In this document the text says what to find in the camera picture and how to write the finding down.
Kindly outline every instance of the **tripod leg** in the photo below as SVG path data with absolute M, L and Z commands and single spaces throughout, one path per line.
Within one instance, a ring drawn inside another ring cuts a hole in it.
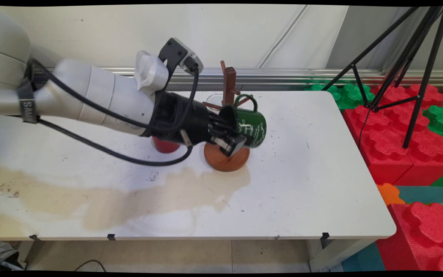
M 376 40 L 374 40 L 374 42 L 372 42 L 372 44 L 370 44 L 369 47 L 367 47 L 362 53 L 360 53 L 358 57 L 356 57 L 349 65 L 347 65 L 346 68 L 344 68 L 336 77 L 334 77 L 334 79 L 332 79 L 331 82 L 329 82 L 322 90 L 325 91 L 328 88 L 330 88 L 334 83 L 336 83 L 336 81 L 338 81 L 341 77 L 343 77 L 343 75 L 345 75 L 346 72 L 348 72 L 348 70 L 351 69 L 352 65 L 357 64 L 365 55 L 367 55 L 372 49 L 374 49 L 374 47 L 376 47 L 377 44 L 379 44 L 385 37 L 387 37 L 387 35 L 389 35 L 392 31 L 394 31 L 394 29 L 396 29 L 397 26 L 403 23 L 403 21 L 405 21 L 406 18 L 408 18 L 408 16 L 410 16 L 417 9 L 418 7 L 409 8 L 409 10 L 407 10 L 399 19 L 397 19 L 396 22 L 392 23 L 392 25 L 389 28 L 387 28 L 387 30 L 385 30 L 384 33 L 382 33 L 382 35 L 380 35 Z
M 407 149 L 410 145 L 411 135 L 413 134 L 413 129 L 415 128 L 416 119 L 418 118 L 418 114 L 420 113 L 421 102 L 423 97 L 425 96 L 425 91 L 427 89 L 427 84 L 430 79 L 430 74 L 432 73 L 432 69 L 434 67 L 435 58 L 438 52 L 438 48 L 440 47 L 440 42 L 442 41 L 443 36 L 443 14 L 440 19 L 440 23 L 438 25 L 438 29 L 435 35 L 434 44 L 432 45 L 432 50 L 430 51 L 430 56 L 427 61 L 427 66 L 425 68 L 425 73 L 423 74 L 423 80 L 421 81 L 420 91 L 418 95 L 420 96 L 415 103 L 415 108 L 413 109 L 413 114 L 411 115 L 410 125 L 408 126 L 408 131 L 406 132 L 405 140 L 403 143 L 403 148 Z
M 433 23 L 435 23 L 435 21 L 438 19 L 438 17 L 441 14 L 442 14 L 442 10 L 435 17 L 434 21 L 432 22 L 432 25 L 433 25 Z M 413 49 L 411 56 L 408 58 L 408 61 L 406 61 L 406 65 L 403 67 L 403 70 L 399 74 L 399 77 L 396 79 L 396 82 L 394 84 L 395 88 L 397 88 L 401 84 L 401 81 L 403 80 L 404 76 L 406 75 L 406 71 L 408 70 L 408 68 L 410 68 L 411 62 L 415 58 L 415 55 L 418 53 L 418 50 L 420 49 L 420 46 L 423 44 L 423 41 L 425 40 L 425 37 L 427 36 L 428 32 L 430 31 L 430 28 L 432 27 L 432 25 L 430 25 L 428 28 L 426 28 L 426 30 L 424 31 L 424 34 L 422 34 L 422 37 L 417 42 L 417 46 L 415 46 L 415 48 Z
M 413 36 L 410 38 L 408 44 L 404 48 L 403 52 L 399 56 L 398 60 L 394 64 L 393 68 L 385 78 L 382 86 L 380 86 L 380 89 L 378 90 L 377 95 L 375 96 L 374 100 L 372 100 L 371 105 L 373 107 L 378 106 L 378 103 L 380 101 L 380 98 L 384 95 L 386 89 L 389 87 L 393 79 L 396 78 L 397 73 L 401 69 L 401 67 L 406 63 L 406 60 L 410 56 L 412 50 L 416 46 L 416 43 L 421 38 L 421 35 L 423 34 L 424 30 L 429 28 L 431 26 L 432 22 L 434 21 L 436 15 L 438 14 L 438 11 L 442 9 L 442 7 L 430 7 L 423 17 L 423 19 L 420 22 L 420 25 L 413 33 Z

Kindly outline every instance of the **red cup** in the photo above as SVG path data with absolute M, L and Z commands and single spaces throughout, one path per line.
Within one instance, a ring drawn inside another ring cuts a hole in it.
M 175 144 L 173 142 L 166 142 L 164 140 L 159 140 L 158 137 L 153 137 L 153 144 L 155 145 L 155 149 L 160 153 L 172 153 L 176 151 L 180 145 Z

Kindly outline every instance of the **round wooden base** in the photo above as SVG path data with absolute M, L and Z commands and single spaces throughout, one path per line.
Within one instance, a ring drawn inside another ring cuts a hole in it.
M 216 144 L 206 143 L 204 145 L 204 158 L 208 164 L 222 172 L 232 172 L 241 168 L 246 164 L 251 151 L 248 148 L 241 148 L 231 157 L 225 156 Z

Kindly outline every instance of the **white table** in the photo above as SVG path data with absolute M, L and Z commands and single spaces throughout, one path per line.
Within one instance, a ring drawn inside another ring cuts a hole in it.
M 318 270 L 395 233 L 329 93 L 252 94 L 267 120 L 266 139 L 232 173 L 206 163 L 204 144 L 177 165 L 146 167 L 0 116 L 0 240 L 314 240 L 329 233 L 336 241 L 311 259 Z M 137 158 L 166 161 L 186 151 L 161 154 L 150 138 L 46 119 Z

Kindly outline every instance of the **red foam block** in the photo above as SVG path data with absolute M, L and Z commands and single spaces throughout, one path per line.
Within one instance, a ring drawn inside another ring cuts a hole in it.
M 413 108 L 415 105 L 411 102 L 405 103 L 404 105 L 397 105 L 388 108 L 389 112 L 387 117 L 391 120 L 389 126 L 394 132 L 398 132 L 401 135 L 405 135 L 408 131 L 408 126 L 410 125 L 411 115 L 413 114 Z M 428 130 L 427 125 L 430 120 L 423 116 L 420 112 L 418 118 L 416 119 L 414 132 L 425 132 Z
M 369 109 L 364 106 L 343 112 L 343 118 L 357 144 L 368 112 Z M 407 149 L 401 147 L 401 137 L 391 131 L 389 123 L 390 119 L 382 111 L 372 111 L 362 132 L 360 152 L 377 184 L 394 183 L 413 165 L 407 156 Z
M 443 271 L 443 205 L 390 204 L 397 231 L 377 240 L 386 270 Z
M 377 95 L 378 90 L 380 89 L 380 86 L 373 88 L 370 90 L 371 93 L 374 95 Z M 386 90 L 382 98 L 380 99 L 379 106 L 387 105 L 390 103 L 397 102 L 399 100 L 404 100 L 406 98 L 410 98 L 411 96 L 406 93 L 406 89 L 402 86 L 398 86 L 397 88 L 394 87 L 394 85 L 390 85 Z M 385 114 L 388 114 L 389 109 L 384 109 Z
M 420 92 L 420 85 L 414 84 L 406 89 L 406 93 L 411 96 L 416 96 Z M 438 89 L 434 86 L 427 85 L 425 90 L 425 96 L 421 102 L 421 108 L 428 109 L 431 105 L 439 107 L 443 106 L 443 94 L 438 92 Z
M 413 165 L 401 137 L 391 130 L 362 134 L 360 152 L 377 184 L 393 184 Z
M 348 128 L 350 129 L 351 136 L 358 144 L 358 137 L 360 135 L 360 130 L 363 127 L 363 123 L 365 122 L 365 118 L 367 118 L 367 114 L 369 109 L 360 105 L 355 109 L 346 109 L 343 112 L 343 118 L 345 119 Z M 364 135 L 369 133 L 370 131 L 383 131 L 388 130 L 387 126 L 389 125 L 390 119 L 384 115 L 383 111 L 373 112 L 370 111 L 369 118 L 367 119 L 367 124 L 363 128 L 362 138 Z
M 392 184 L 429 186 L 443 176 L 443 137 L 429 130 L 413 132 L 408 148 L 413 166 Z

